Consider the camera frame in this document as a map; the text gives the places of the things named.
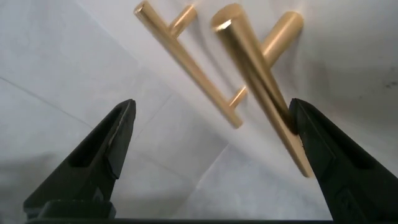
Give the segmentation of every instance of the gold metal object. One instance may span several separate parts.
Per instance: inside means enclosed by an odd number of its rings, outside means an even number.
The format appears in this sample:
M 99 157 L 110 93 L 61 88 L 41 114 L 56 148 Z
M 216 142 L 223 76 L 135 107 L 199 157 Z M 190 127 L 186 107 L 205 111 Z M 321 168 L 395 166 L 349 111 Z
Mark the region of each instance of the gold metal object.
M 299 35 L 303 28 L 303 17 L 297 12 L 286 12 L 275 24 L 261 44 L 261 51 L 268 66 L 272 67 L 279 56 Z
M 234 128 L 242 125 L 242 120 L 236 115 L 234 108 L 247 91 L 239 90 L 236 96 L 229 101 L 226 100 L 221 92 L 207 78 L 194 59 L 177 40 L 178 35 L 196 17 L 193 6 L 186 7 L 180 15 L 174 19 L 170 26 L 157 15 L 152 6 L 147 1 L 142 1 L 134 10 L 138 19 L 152 32 L 152 35 L 164 46 L 169 54 L 180 64 L 180 66 L 191 76 L 193 81 L 201 88 L 213 104 L 222 112 L 225 118 Z
M 298 26 L 300 23 L 296 21 L 300 18 L 295 13 L 284 15 L 271 31 L 271 37 L 266 38 L 267 44 L 263 47 L 239 4 L 230 4 L 218 11 L 211 20 L 211 26 L 301 173 L 311 177 L 313 172 L 301 139 L 296 134 L 292 116 L 270 71 L 270 66 L 301 29 L 302 25 Z
M 197 17 L 197 11 L 192 5 L 186 6 L 169 25 L 170 34 L 178 37 L 182 31 Z
M 235 95 L 234 98 L 232 98 L 229 101 L 229 106 L 232 108 L 236 108 L 240 102 L 242 102 L 243 98 L 246 96 L 248 93 L 248 89 L 246 88 L 246 85 L 244 85 Z

